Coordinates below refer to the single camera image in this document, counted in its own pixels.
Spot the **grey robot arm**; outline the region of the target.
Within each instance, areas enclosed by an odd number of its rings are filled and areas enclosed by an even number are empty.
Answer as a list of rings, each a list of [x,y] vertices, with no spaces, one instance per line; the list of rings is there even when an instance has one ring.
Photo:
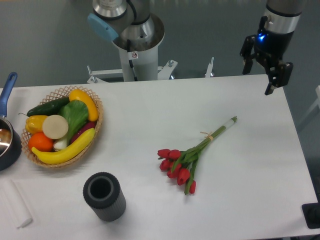
[[[306,2],[269,0],[256,34],[245,38],[240,50],[242,73],[259,63],[268,77],[265,95],[289,82],[293,63],[283,61]],[[158,70],[158,47],[164,39],[164,24],[151,13],[148,0],[94,0],[87,17],[90,28],[119,51],[126,82],[168,79],[173,67]]]

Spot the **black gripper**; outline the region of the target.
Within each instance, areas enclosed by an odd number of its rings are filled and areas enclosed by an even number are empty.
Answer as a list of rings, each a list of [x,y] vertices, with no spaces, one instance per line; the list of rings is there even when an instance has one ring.
[[[263,31],[257,35],[249,35],[245,38],[240,50],[244,67],[242,74],[251,72],[254,59],[262,65],[268,77],[268,85],[264,92],[271,95],[275,89],[288,84],[293,71],[293,63],[283,61],[283,55],[292,39],[293,32],[278,34],[271,31]]]

